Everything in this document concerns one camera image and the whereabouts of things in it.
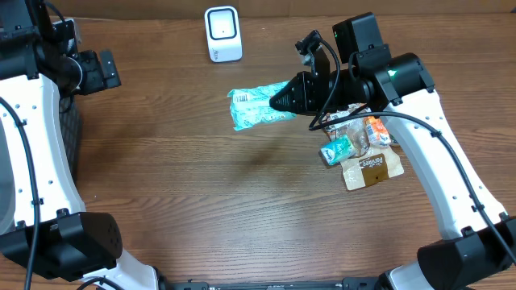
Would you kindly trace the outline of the teal Kleenex tissue pack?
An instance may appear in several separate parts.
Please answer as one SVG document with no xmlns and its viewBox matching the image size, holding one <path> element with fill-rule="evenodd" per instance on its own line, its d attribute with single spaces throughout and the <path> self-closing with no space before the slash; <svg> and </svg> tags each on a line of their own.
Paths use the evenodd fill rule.
<svg viewBox="0 0 516 290">
<path fill-rule="evenodd" d="M 340 163 L 342 160 L 355 156 L 357 150 L 352 141 L 344 135 L 323 146 L 320 152 L 326 163 L 329 166 L 333 166 Z"/>
</svg>

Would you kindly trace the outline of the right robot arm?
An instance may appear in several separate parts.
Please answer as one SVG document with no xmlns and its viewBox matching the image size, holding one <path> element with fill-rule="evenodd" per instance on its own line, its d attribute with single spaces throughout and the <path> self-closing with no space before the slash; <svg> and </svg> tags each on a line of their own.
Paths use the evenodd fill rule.
<svg viewBox="0 0 516 290">
<path fill-rule="evenodd" d="M 434 209 L 441 238 L 412 263 L 377 278 L 346 278 L 346 289 L 468 289 L 515 263 L 515 219 L 476 174 L 454 136 L 418 56 L 392 56 L 372 13 L 337 23 L 335 44 L 312 31 L 296 44 L 306 70 L 270 105 L 312 117 L 358 103 L 357 118 L 379 118 L 400 144 Z"/>
</svg>

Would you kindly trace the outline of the orange white small box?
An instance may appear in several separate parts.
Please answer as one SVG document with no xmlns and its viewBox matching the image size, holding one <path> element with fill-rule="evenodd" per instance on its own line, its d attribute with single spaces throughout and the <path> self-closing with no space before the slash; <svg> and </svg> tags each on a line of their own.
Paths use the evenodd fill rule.
<svg viewBox="0 0 516 290">
<path fill-rule="evenodd" d="M 367 117 L 364 119 L 368 141 L 377 147 L 388 147 L 392 140 L 389 132 L 379 118 Z"/>
</svg>

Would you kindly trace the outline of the brown white snack bag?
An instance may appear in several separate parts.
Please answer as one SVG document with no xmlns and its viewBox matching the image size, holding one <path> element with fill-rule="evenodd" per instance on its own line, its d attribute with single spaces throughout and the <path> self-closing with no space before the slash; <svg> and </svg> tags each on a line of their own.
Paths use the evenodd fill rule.
<svg viewBox="0 0 516 290">
<path fill-rule="evenodd" d="M 392 143 L 388 147 L 371 145 L 366 133 L 365 118 L 337 123 L 324 129 L 330 142 L 346 135 L 357 150 L 355 156 L 330 166 L 339 165 L 342 168 L 348 191 L 370 187 L 404 173 L 400 157 L 392 149 L 396 142 L 391 134 Z"/>
</svg>

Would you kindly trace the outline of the teal snack packet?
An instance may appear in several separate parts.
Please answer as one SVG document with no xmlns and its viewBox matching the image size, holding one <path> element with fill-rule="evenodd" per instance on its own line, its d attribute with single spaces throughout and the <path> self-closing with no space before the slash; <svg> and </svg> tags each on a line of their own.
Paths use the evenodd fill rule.
<svg viewBox="0 0 516 290">
<path fill-rule="evenodd" d="M 250 129 L 261 123 L 289 121 L 296 114 L 273 109 L 269 100 L 288 84 L 282 81 L 250 89 L 233 89 L 228 93 L 231 99 L 230 114 L 235 131 Z"/>
</svg>

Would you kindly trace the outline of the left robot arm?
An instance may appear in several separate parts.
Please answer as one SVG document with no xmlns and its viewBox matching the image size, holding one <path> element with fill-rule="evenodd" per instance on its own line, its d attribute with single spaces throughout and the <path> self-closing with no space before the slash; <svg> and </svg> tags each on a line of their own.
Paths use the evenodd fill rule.
<svg viewBox="0 0 516 290">
<path fill-rule="evenodd" d="M 164 289 L 123 248 L 108 213 L 86 209 L 73 179 L 81 137 L 74 98 L 121 81 L 110 51 L 79 51 L 77 25 L 47 1 L 1 4 L 1 252 L 33 276 L 102 289 Z"/>
</svg>

